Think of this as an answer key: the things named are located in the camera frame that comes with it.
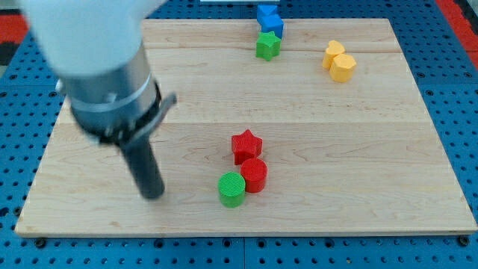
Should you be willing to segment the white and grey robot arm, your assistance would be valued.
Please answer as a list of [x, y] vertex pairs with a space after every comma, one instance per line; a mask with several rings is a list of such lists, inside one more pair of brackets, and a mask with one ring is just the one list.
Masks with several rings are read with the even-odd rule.
[[19, 0], [78, 125], [106, 143], [147, 137], [176, 101], [161, 99], [143, 19], [165, 0]]

